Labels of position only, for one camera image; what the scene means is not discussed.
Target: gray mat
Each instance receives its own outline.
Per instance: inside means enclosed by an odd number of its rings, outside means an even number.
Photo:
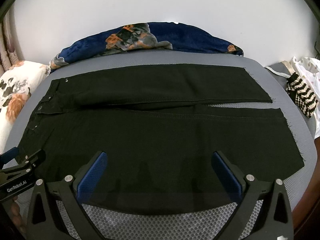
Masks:
[[[19,114],[12,130],[9,135],[9,139],[5,146],[5,150],[17,146],[23,131],[28,123],[29,117],[35,106],[38,104],[40,99],[45,95],[47,89],[50,86],[50,83],[53,79],[73,76],[80,73],[87,73],[90,71],[97,71],[102,69],[124,67],[131,65],[152,65],[152,64],[179,64],[179,63],[193,63],[193,64],[205,64],[205,65],[222,65],[222,66],[238,66],[244,67],[246,71],[256,80],[256,82],[270,95],[273,99],[273,103],[241,103],[241,104],[225,104],[220,105],[221,107],[249,107],[249,108],[281,108],[284,113],[285,118],[288,121],[289,128],[292,131],[292,134],[297,142],[297,146],[301,153],[301,156],[304,160],[305,166],[296,172],[291,177],[284,180],[284,184],[288,191],[289,200],[291,204],[291,209],[296,206],[298,201],[301,199],[313,173],[316,164],[316,148],[313,143],[313,138],[311,133],[303,120],[303,117],[299,113],[299,109],[294,105],[291,99],[288,97],[287,93],[282,89],[279,83],[264,69],[259,63],[254,60],[247,59],[244,57],[226,55],[226,54],[200,54],[200,53],[186,53],[186,52],[177,52],[169,50],[150,50],[150,51],[136,51],[124,54],[116,54],[104,57],[97,57],[81,62],[71,64],[69,66],[62,67],[54,73],[50,74],[37,88],[33,93],[31,98],[28,100],[21,113]],[[226,214],[230,212],[229,205],[220,207],[222,210],[222,217],[217,216],[215,211],[212,212],[211,219],[214,220],[225,220],[227,217]],[[115,234],[117,236],[115,239],[128,239],[127,236],[130,235],[132,230],[130,229],[131,223],[124,223],[124,230],[118,232],[119,219],[123,221],[125,215],[118,212],[108,211],[97,207],[86,207],[87,213],[91,214],[91,219],[101,231],[108,230],[110,234]],[[253,218],[259,213],[259,208],[256,208],[253,215]],[[197,219],[202,220],[206,219],[205,216],[198,216]],[[138,216],[133,219],[134,222],[137,222],[138,227]],[[252,223],[244,230],[244,235],[249,234],[252,229]],[[177,226],[181,231],[185,226],[186,222],[180,221]],[[211,230],[209,228],[202,228],[201,226],[195,227],[195,231],[203,231],[203,233],[194,234],[193,237],[189,236],[189,239],[203,239],[205,237],[206,231]],[[160,231],[155,231],[155,235],[161,235]],[[149,237],[150,231],[144,231],[143,235],[140,236],[140,239],[144,237]],[[169,230],[168,235],[174,235],[173,231]]]

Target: knitted black and white item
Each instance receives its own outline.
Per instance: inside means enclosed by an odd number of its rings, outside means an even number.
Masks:
[[[297,73],[293,73],[287,79],[285,91],[306,117],[310,118],[313,115],[318,106],[318,100],[314,92]]]

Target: floral pillow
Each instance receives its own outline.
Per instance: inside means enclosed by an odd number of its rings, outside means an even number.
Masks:
[[[0,77],[0,154],[23,106],[49,73],[48,65],[23,60]]]

